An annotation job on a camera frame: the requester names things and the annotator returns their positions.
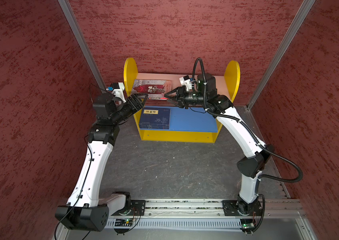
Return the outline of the red pink picture book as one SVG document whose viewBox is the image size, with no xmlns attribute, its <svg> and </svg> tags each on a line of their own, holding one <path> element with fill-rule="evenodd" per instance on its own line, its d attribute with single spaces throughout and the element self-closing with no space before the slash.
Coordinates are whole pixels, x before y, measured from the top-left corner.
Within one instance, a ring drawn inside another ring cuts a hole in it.
<svg viewBox="0 0 339 240">
<path fill-rule="evenodd" d="M 171 90 L 170 80 L 134 80 L 131 93 L 147 94 L 147 98 L 152 100 L 165 100 L 164 94 Z"/>
</svg>

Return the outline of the blue book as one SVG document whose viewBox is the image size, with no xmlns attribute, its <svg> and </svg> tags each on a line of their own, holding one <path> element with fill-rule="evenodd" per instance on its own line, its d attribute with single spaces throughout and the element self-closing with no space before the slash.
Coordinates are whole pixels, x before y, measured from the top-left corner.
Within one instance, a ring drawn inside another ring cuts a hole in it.
<svg viewBox="0 0 339 240">
<path fill-rule="evenodd" d="M 139 128 L 168 130 L 170 128 L 170 116 L 170 108 L 143 108 L 139 119 Z"/>
</svg>

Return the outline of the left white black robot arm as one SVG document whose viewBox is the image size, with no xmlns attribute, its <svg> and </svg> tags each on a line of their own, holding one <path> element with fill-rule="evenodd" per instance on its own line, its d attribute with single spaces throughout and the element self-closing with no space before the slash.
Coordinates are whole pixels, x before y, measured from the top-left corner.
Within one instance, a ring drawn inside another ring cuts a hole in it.
<svg viewBox="0 0 339 240">
<path fill-rule="evenodd" d="M 121 101 L 111 93 L 104 93 L 93 102 L 96 122 L 91 127 L 86 155 L 80 176 L 67 203 L 59 206 L 55 217 L 69 230 L 101 232 L 108 217 L 116 212 L 129 212 L 132 208 L 128 192 L 115 192 L 100 200 L 99 190 L 107 160 L 119 133 L 119 126 L 142 110 L 147 94 L 132 94 Z"/>
</svg>

